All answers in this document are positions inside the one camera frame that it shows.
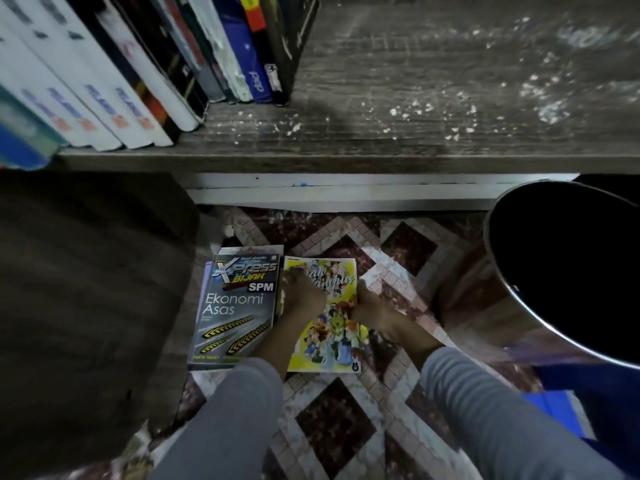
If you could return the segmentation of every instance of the patterned carpet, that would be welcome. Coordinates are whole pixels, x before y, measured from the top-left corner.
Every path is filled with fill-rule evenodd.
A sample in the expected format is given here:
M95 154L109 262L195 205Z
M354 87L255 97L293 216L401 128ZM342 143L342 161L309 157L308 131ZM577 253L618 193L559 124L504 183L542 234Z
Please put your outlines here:
M347 216L206 206L201 211L222 219L227 234L232 231L224 246L284 244L286 255L355 257L371 290L453 345L427 302L480 236L484 214ZM531 370L509 363L483 366L512 387L541 389ZM127 449L128 457L80 470L74 478L143 478L225 373L192 372L174 425L156 435L143 431L141 445ZM360 374L289 374L262 478L479 479L436 405L423 395L418 376L404 350L375 331Z

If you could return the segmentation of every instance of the yellow book cover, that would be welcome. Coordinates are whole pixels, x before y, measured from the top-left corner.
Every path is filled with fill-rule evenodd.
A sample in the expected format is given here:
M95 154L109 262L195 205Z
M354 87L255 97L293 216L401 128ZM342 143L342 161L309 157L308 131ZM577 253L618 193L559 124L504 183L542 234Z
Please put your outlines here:
M368 341L364 326L350 319L357 304L354 258L284 258L284 269L300 267L327 295L324 313L309 323L291 356L291 372L357 373Z

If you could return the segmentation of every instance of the bucket rim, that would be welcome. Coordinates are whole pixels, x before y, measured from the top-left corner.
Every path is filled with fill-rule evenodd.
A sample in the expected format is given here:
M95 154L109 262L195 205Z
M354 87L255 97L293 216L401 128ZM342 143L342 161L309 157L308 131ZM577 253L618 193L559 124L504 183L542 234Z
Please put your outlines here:
M484 224L483 224L483 243L484 243L484 249L487 252L487 256L489 256L489 259L493 265L493 269L495 270L495 273L498 275L498 279L500 280L502 286L504 286L505 288L507 288L507 291L509 292L509 295L511 295L512 298L514 298L514 300L516 300L516 302L523 307L524 310L527 311L527 313L529 313L529 315L531 315L533 318L535 318L535 320L537 320L542 326L544 326L546 329L550 330L551 332L555 333L556 335L558 335L559 337L562 337L563 339L565 339L567 342L571 343L572 345L574 345L575 347L578 347L580 350L583 350L584 352L587 352L587 354L589 355L593 355L594 357L597 357L605 362L609 362L609 363L614 363L616 365L620 365L622 367L628 367L629 369L635 369L636 371L640 371L640 363L634 363L634 362L628 362L626 360L621 360L621 359L617 359L614 357L611 357L609 355L603 354L601 352L597 352L596 350L593 350L587 346L584 346L582 344L580 344L579 342L577 342L574 339L571 339L570 337L568 337L567 335L565 335L564 333L562 333L561 331L559 331L558 329L556 329L556 327L554 327L553 325L551 325L550 323L548 323L546 320L542 319L537 313L535 313L535 311L533 311L533 309L531 309L519 296L518 293L513 289L513 287L507 282L507 280L505 279L504 275L502 274L502 272L500 271L500 268L498 267L496 260L495 260L495 254L493 253L493 249L491 247L491 243L489 242L489 221L491 220L491 215L494 211L494 209L498 206L498 204L500 203L500 201L506 197L509 193L511 193L512 191L519 189L521 187L525 187L527 185L534 185L534 184L540 184L540 183L556 183L556 184L564 184L564 185L575 185L578 187L585 187L591 190L596 190L597 192L601 192L607 195L610 195L612 197L615 197L623 202L626 202L628 204L630 204L631 206L635 207L636 209L640 209L640 206L638 206L638 204L629 201L628 199L624 198L624 197L620 197L620 195L616 195L615 193L609 192L607 190L603 190L603 189L599 189L597 187L594 187L592 185L586 185L580 182L573 182L573 181L565 181L565 180L553 180L551 178L543 178L540 180L535 180L533 182L524 182L522 184L516 185L508 190L506 190L505 192L501 193L498 198L496 199L496 201L493 203L493 205L491 206L491 209L489 209L489 211L486 213L486 216L484 217Z

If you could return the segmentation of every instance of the wooden shelf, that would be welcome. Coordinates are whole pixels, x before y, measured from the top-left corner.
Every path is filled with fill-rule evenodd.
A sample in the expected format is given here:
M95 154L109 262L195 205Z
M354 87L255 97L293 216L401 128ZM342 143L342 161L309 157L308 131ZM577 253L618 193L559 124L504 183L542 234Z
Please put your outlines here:
M640 173L640 0L322 0L290 107L71 169Z

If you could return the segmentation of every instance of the wooden surface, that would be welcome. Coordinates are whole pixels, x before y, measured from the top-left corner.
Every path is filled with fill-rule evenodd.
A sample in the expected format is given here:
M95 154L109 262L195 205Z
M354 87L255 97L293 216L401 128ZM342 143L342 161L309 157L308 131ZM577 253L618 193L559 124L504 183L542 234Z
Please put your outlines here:
M182 188L2 172L0 226L2 477L115 458L144 420L171 423L203 264Z
M72 169L640 173L640 0L321 0L293 101Z

